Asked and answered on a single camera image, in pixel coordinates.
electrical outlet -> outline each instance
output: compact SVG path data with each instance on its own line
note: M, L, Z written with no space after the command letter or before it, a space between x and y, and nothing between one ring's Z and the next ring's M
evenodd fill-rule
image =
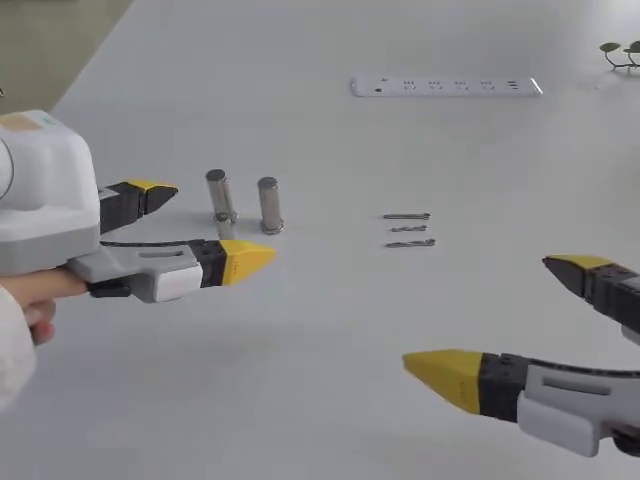
M351 81L356 97L537 97L533 78L464 79L446 77L358 76Z

human hand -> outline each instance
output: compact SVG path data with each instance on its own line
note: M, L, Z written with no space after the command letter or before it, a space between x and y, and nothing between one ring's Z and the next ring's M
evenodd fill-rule
M33 343L41 345L53 338L51 321L56 313L55 299L82 295L86 284L72 273L59 268L41 272L0 277L4 287L24 310Z

white table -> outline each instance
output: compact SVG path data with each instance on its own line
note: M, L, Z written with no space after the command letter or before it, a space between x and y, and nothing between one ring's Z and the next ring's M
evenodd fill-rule
M618 326L543 267L640 267L640 82L597 47L637 2L138 0L54 113L103 184L181 193L117 238L215 236L224 168L248 240L277 262L170 304L62 302L58 338L0 419L7 480L623 478L453 408L401 355L448 347L633 368ZM356 99L356 73L534 76L538 99ZM286 232L256 231L280 180ZM387 250L391 211L433 249ZM422 238L407 234L402 238Z

